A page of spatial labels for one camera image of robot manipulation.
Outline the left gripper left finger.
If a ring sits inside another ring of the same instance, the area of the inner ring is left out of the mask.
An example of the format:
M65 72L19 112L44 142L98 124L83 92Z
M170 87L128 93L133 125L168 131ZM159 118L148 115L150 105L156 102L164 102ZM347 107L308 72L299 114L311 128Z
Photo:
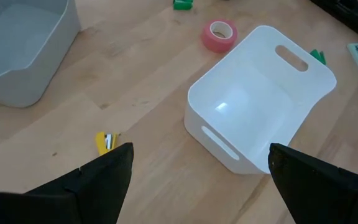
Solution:
M0 224L116 224L133 160L127 142L26 193L0 192Z

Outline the white plastic bin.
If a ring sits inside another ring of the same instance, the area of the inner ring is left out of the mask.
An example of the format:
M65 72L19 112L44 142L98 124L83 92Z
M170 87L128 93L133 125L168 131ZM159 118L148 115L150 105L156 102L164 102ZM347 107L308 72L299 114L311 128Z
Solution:
M279 30L258 26L192 84L184 125L231 172L266 174L270 145L288 145L336 83Z

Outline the green mini stapler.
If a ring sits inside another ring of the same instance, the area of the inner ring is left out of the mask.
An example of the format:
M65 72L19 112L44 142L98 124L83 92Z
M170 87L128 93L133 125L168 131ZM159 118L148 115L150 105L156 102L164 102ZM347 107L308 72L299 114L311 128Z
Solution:
M321 62L323 65L326 65L326 59L324 56L324 52L323 51L318 51L317 49L313 49L310 52L310 55L312 55L316 60L318 60L319 62Z
M190 10L193 7L193 0L173 0L174 10Z

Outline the light grey plastic bin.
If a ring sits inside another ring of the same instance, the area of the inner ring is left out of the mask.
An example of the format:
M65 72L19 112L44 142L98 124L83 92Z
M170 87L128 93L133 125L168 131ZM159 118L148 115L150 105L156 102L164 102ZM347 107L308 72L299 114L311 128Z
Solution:
M0 0L0 104L38 102L80 28L75 0Z

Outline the black aluminium table frame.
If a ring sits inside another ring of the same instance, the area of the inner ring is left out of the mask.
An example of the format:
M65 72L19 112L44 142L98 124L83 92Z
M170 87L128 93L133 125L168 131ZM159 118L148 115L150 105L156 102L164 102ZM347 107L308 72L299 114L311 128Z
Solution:
M358 34L358 0L310 0Z

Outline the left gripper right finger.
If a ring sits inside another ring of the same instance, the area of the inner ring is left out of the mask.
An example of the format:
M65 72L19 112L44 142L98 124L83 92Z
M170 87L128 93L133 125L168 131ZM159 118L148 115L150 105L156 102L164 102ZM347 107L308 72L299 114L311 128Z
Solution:
M268 168L296 224L358 224L358 174L279 143Z

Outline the yellow mini stapler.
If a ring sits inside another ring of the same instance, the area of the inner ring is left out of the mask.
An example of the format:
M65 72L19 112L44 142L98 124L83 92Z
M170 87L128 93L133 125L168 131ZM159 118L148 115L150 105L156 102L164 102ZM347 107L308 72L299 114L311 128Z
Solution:
M116 148L117 139L119 134L106 134L105 132L99 132L95 136L96 147L100 156L112 151Z

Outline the pink tape roll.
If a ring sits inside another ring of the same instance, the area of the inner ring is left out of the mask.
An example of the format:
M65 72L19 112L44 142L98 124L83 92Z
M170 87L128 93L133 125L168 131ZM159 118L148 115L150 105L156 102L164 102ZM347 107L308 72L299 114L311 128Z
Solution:
M237 28L234 23L225 19L209 21L201 33L203 45L215 53L229 51L237 39Z

